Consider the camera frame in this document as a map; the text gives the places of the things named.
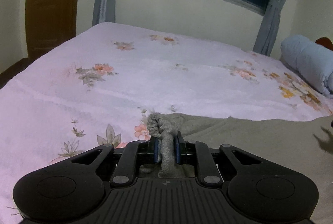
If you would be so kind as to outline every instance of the door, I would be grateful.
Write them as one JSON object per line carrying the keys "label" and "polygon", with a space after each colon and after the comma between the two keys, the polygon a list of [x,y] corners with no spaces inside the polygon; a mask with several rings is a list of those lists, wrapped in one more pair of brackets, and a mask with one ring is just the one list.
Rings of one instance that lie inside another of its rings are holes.
{"label": "door", "polygon": [[36,60],[76,36],[77,0],[26,0],[29,58]]}

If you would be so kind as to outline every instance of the wooden floor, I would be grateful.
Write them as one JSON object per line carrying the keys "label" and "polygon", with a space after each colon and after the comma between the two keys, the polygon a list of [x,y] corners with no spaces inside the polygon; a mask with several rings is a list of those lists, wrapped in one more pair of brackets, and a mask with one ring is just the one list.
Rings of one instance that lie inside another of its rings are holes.
{"label": "wooden floor", "polygon": [[15,77],[19,72],[26,69],[30,64],[31,60],[29,58],[23,58],[18,61],[3,73],[0,74],[0,89],[6,85],[8,81],[10,81],[13,77]]}

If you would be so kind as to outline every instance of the bed sheet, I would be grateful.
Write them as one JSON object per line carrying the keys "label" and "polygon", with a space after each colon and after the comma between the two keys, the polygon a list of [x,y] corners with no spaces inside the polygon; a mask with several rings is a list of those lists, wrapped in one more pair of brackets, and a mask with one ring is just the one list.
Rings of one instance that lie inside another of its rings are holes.
{"label": "bed sheet", "polygon": [[270,57],[101,23],[0,90],[0,221],[21,221],[12,190],[22,176],[101,144],[148,140],[153,112],[310,121],[332,111],[333,100]]}

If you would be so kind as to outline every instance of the silver screw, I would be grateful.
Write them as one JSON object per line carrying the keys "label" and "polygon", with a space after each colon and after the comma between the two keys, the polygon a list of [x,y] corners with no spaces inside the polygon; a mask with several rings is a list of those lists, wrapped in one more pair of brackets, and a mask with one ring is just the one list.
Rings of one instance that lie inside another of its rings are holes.
{"label": "silver screw", "polygon": [[112,181],[115,182],[116,184],[124,184],[129,181],[129,178],[127,176],[119,175],[114,177]]}
{"label": "silver screw", "polygon": [[207,183],[207,184],[216,184],[220,181],[220,178],[218,178],[217,176],[214,176],[214,175],[210,175],[210,176],[206,176],[204,178],[204,181]]}

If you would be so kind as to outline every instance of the light blue comforter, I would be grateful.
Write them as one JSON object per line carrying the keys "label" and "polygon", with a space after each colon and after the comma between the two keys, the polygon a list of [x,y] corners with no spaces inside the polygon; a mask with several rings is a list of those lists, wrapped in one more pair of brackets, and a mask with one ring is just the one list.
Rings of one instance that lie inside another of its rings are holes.
{"label": "light blue comforter", "polygon": [[333,51],[295,35],[281,43],[281,52],[285,62],[319,93],[333,98]]}

